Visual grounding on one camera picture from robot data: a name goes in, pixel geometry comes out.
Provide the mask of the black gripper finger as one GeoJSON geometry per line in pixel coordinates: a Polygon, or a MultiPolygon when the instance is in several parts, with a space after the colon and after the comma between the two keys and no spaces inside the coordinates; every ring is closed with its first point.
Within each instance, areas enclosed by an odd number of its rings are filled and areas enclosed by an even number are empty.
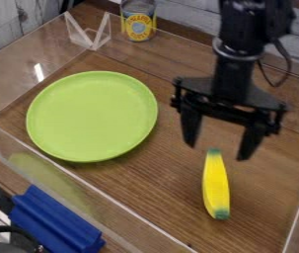
{"type": "Polygon", "coordinates": [[[202,114],[190,105],[186,104],[182,105],[181,123],[183,140],[189,146],[194,147],[199,135],[202,114]]]}
{"type": "Polygon", "coordinates": [[[265,137],[265,132],[265,124],[253,123],[246,127],[237,157],[240,161],[249,160],[252,158],[265,137]]]}

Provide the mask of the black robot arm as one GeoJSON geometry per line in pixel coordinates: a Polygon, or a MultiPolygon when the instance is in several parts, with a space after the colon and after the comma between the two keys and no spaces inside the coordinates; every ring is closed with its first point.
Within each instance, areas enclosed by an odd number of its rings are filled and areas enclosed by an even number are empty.
{"type": "Polygon", "coordinates": [[[211,77],[178,77],[170,105],[181,115],[183,140],[197,143],[203,117],[246,128],[238,160],[252,158],[262,139],[280,133],[289,106],[253,84],[265,46],[273,44],[289,58],[281,37],[290,34],[296,19],[292,0],[219,0],[221,31],[211,77]]]}

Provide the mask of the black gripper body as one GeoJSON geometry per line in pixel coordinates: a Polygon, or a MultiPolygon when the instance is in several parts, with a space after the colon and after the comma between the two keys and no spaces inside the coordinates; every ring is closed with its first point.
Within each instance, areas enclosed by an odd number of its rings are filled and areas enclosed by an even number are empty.
{"type": "Polygon", "coordinates": [[[219,57],[215,72],[207,77],[177,77],[171,107],[181,115],[190,105],[203,117],[249,127],[266,126],[265,136],[278,134],[288,106],[252,81],[253,61],[219,57]]]}

